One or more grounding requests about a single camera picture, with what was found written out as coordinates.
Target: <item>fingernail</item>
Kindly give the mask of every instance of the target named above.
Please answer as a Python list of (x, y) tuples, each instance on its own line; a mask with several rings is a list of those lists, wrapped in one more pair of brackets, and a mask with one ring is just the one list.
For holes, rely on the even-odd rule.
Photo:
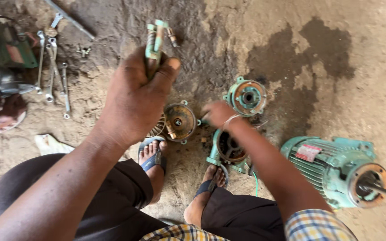
[(173, 69), (178, 69), (181, 66), (181, 61), (178, 58), (169, 58), (168, 65)]

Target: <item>blue flip-flop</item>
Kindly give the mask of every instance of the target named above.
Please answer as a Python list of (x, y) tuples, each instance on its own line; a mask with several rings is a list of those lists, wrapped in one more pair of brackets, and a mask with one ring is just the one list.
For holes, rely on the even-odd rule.
[[(146, 138), (139, 146), (138, 159), (139, 159), (139, 152), (143, 151), (144, 147), (152, 143), (154, 140), (158, 140), (159, 144), (161, 141), (166, 141), (165, 138), (158, 135), (150, 138)], [(164, 174), (166, 174), (166, 158), (162, 156), (162, 152), (160, 151), (160, 148), (153, 156), (150, 156), (144, 163), (142, 163), (141, 167), (144, 170), (144, 172), (146, 172), (155, 165), (161, 165), (164, 170)]]
[[(228, 183), (229, 183), (229, 173), (228, 173), (228, 171), (227, 171), (227, 169), (226, 169), (225, 166), (220, 165), (220, 166), (218, 166), (218, 167), (221, 168), (222, 172), (224, 173), (224, 175), (225, 175), (225, 177), (226, 177), (226, 181), (225, 181), (224, 184), (225, 184), (226, 187), (227, 187), (227, 185), (228, 185)], [(199, 187), (199, 189), (197, 190), (197, 192), (196, 192), (195, 196), (193, 197), (193, 199), (195, 199), (197, 195), (199, 195), (199, 194), (201, 194), (201, 193), (204, 193), (204, 192), (211, 192), (211, 193), (213, 193), (214, 190), (215, 190), (216, 188), (217, 188), (217, 184), (215, 183), (214, 178), (212, 178), (212, 179), (210, 179), (210, 180), (207, 180), (207, 181), (204, 181), (204, 182), (200, 185), (200, 187)]]

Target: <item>green wire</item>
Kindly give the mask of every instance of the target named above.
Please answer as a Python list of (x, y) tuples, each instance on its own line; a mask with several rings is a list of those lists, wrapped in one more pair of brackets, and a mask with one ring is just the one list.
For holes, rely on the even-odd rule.
[(254, 174), (254, 177), (256, 178), (256, 197), (258, 197), (258, 193), (259, 193), (259, 181), (257, 180), (256, 173), (253, 172), (253, 174)]

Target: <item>foot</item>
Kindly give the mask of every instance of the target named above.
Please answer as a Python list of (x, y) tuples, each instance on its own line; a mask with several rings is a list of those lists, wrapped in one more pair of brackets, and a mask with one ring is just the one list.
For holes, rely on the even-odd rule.
[[(218, 187), (225, 187), (226, 177), (221, 168), (217, 168), (216, 165), (210, 165), (203, 176), (202, 183), (213, 179)], [(211, 198), (210, 192), (203, 192), (196, 196), (190, 205), (184, 211), (184, 219), (187, 223), (201, 227), (202, 212)]]
[[(154, 140), (152, 143), (144, 147), (143, 151), (139, 152), (139, 164), (144, 163), (148, 158), (152, 157), (157, 153), (158, 150), (162, 153), (162, 156), (166, 154), (166, 141)], [(161, 165), (155, 165), (148, 169), (146, 172), (147, 176), (150, 178), (151, 185), (153, 186), (153, 199), (150, 204), (155, 204), (160, 200), (160, 194), (164, 187), (164, 169)]]

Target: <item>oil stain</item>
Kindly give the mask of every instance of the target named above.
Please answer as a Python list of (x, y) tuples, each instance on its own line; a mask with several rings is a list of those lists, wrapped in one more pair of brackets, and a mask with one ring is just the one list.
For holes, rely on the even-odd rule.
[[(340, 78), (352, 79), (355, 69), (349, 65), (348, 51), (351, 48), (351, 35), (339, 29), (331, 30), (319, 18), (313, 18), (299, 32), (308, 42), (309, 47), (303, 53), (296, 53), (296, 44), (292, 43), (292, 27), (274, 33), (265, 46), (255, 46), (247, 59), (250, 72), (246, 78), (256, 79), (266, 87), (269, 82), (281, 82), (281, 88), (275, 90), (275, 100), (268, 103), (265, 119), (269, 121), (266, 136), (276, 145), (283, 144), (289, 138), (306, 135), (310, 129), (308, 120), (314, 111), (317, 99), (317, 75), (313, 64), (321, 61), (328, 76), (326, 81), (335, 82)], [(312, 76), (312, 88), (303, 86), (293, 89), (295, 77), (306, 66)]]

